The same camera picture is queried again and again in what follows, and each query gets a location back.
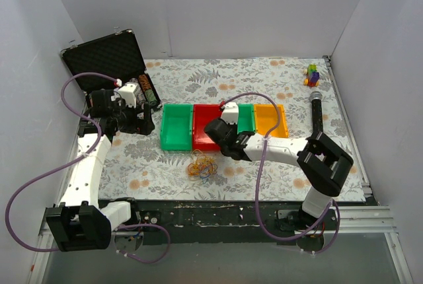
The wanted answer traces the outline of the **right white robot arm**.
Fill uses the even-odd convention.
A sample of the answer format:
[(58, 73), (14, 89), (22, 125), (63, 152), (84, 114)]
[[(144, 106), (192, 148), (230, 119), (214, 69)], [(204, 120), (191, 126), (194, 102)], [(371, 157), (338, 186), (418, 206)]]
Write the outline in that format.
[(315, 131), (307, 138), (265, 137), (251, 131), (237, 131), (237, 125), (221, 118), (208, 123), (205, 134), (221, 154), (234, 160), (267, 160), (296, 166), (311, 183), (298, 213), (306, 229), (317, 228), (330, 201), (339, 196), (352, 168), (353, 158), (330, 137)]

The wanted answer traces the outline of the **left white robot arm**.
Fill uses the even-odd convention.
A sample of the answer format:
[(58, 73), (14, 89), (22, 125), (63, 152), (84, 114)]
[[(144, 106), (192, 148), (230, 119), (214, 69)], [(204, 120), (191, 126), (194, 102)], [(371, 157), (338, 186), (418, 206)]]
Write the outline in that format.
[(60, 251), (103, 250), (112, 231), (134, 231), (140, 214), (132, 198), (112, 200), (101, 208), (98, 190), (106, 156), (118, 132), (149, 135), (155, 128), (149, 103), (138, 100), (140, 88), (127, 83), (116, 90), (87, 95), (88, 108), (79, 122), (78, 156), (58, 205), (46, 210), (46, 222)]

